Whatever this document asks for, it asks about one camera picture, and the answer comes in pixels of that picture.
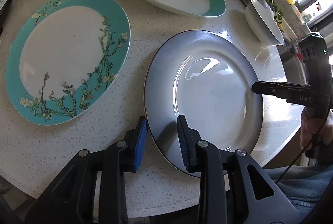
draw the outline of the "silver bolt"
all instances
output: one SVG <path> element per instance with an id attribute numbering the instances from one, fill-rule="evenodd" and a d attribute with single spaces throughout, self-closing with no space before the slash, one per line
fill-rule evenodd
<path id="1" fill-rule="evenodd" d="M 207 147 L 208 146 L 208 142 L 205 141 L 205 140 L 201 140 L 201 141 L 198 142 L 198 145 L 200 147 Z"/>
<path id="2" fill-rule="evenodd" d="M 127 145 L 126 141 L 121 140 L 119 142 L 117 142 L 117 147 L 123 148 Z"/>
<path id="3" fill-rule="evenodd" d="M 88 150 L 83 149 L 83 150 L 81 150 L 81 151 L 79 152 L 79 156 L 87 156 L 88 153 L 89 153 Z"/>
<path id="4" fill-rule="evenodd" d="M 244 149 L 238 149 L 237 154 L 240 156 L 246 156 L 246 151 Z"/>

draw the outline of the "floral pattern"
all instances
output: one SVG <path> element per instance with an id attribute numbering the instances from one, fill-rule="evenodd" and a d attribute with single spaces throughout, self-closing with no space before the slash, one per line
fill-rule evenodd
<path id="1" fill-rule="evenodd" d="M 40 18 L 47 16 L 47 10 L 49 10 L 52 7 L 54 7 L 54 9 L 57 9 L 59 7 L 59 5 L 62 3 L 62 1 L 63 0 L 55 0 L 52 4 L 51 4 L 51 2 L 48 2 L 46 7 L 43 10 L 33 14 L 31 16 L 31 18 L 36 20 L 35 25 L 37 25 Z"/>
<path id="2" fill-rule="evenodd" d="M 45 15 L 46 12 L 41 11 L 37 14 Z M 100 29 L 103 34 L 98 39 L 103 51 L 103 57 L 99 61 L 99 65 L 95 67 L 94 71 L 87 74 L 88 78 L 81 80 L 83 85 L 82 93 L 78 95 L 73 85 L 68 85 L 65 80 L 61 80 L 59 86 L 63 88 L 65 95 L 63 95 L 61 98 L 56 98 L 54 97 L 54 92 L 52 91 L 48 98 L 50 101 L 55 102 L 58 108 L 50 108 L 48 105 L 50 101 L 46 101 L 44 95 L 46 82 L 50 79 L 49 73 L 46 72 L 44 74 L 44 82 L 42 84 L 41 90 L 38 91 L 39 96 L 33 99 L 29 99 L 26 94 L 20 99 L 20 104 L 22 106 L 29 108 L 35 116 L 45 118 L 45 121 L 51 120 L 53 115 L 70 116 L 71 118 L 74 118 L 77 115 L 77 108 L 80 108 L 81 111 L 84 111 L 90 106 L 90 100 L 94 98 L 95 91 L 98 91 L 103 85 L 105 85 L 105 90 L 109 87 L 109 85 L 116 77 L 114 73 L 111 73 L 113 62 L 110 61 L 109 58 L 124 45 L 129 37 L 128 32 L 124 32 L 121 34 L 120 38 L 113 40 L 115 32 L 109 32 L 109 28 L 111 27 L 111 25 L 108 24 L 109 18 L 105 16 L 103 19 L 104 21 L 102 24 L 104 25 L 104 28 Z M 77 97 L 79 97 L 80 100 L 78 107 Z"/>

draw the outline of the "white bowl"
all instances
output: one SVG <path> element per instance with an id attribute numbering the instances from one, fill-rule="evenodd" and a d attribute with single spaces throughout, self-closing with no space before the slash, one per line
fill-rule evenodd
<path id="1" fill-rule="evenodd" d="M 257 1 L 250 0 L 245 18 L 251 30 L 266 46 L 284 45 L 283 35 L 270 13 Z"/>

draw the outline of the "white stone countertop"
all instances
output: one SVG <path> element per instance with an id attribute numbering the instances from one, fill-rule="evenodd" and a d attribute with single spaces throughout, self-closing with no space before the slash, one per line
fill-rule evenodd
<path id="1" fill-rule="evenodd" d="M 25 193 L 37 198 L 81 149 L 106 149 L 133 129 L 144 115 L 144 80 L 157 49 L 173 35 L 192 29 L 218 33 L 238 47 L 252 64 L 259 80 L 286 81 L 276 47 L 265 47 L 252 33 L 240 0 L 225 0 L 226 12 L 205 19 L 173 14 L 144 0 L 116 0 L 126 11 L 132 38 L 128 56 L 110 89 L 86 113 L 56 126 L 26 121 L 6 92 L 8 52 L 17 32 L 41 5 L 50 0 L 13 0 L 0 44 L 0 174 Z M 264 96 L 264 118 L 252 152 L 261 166 L 270 161 L 300 126 L 301 106 Z M 129 217 L 164 214 L 199 202 L 199 178 L 174 168 L 147 139 L 142 165 L 126 173 Z"/>

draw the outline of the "white label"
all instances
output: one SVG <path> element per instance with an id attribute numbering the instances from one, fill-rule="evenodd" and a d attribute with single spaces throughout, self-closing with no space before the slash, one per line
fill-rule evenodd
<path id="1" fill-rule="evenodd" d="M 0 0 L 0 10 L 5 5 L 6 2 L 7 2 L 7 0 Z"/>

